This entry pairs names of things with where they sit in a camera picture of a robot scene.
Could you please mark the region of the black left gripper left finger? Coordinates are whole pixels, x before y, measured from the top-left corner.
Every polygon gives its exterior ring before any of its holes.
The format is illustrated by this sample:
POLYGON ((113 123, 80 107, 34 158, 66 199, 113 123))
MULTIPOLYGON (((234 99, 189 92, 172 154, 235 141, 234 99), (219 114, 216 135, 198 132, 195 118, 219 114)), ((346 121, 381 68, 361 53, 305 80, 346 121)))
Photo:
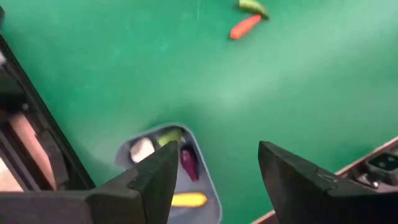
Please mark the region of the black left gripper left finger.
POLYGON ((167 223, 177 169, 178 143, 171 141, 91 191, 86 202, 93 223, 167 223))

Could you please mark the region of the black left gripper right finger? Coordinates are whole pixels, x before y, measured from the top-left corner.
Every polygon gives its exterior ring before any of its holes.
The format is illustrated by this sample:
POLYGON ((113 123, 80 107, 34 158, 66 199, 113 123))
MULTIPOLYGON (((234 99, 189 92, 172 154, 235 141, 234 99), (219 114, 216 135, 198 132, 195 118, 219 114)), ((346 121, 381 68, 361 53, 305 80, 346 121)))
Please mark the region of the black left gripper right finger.
POLYGON ((327 195, 339 178, 281 147, 261 141, 258 161, 262 179, 279 223, 341 223, 327 195))

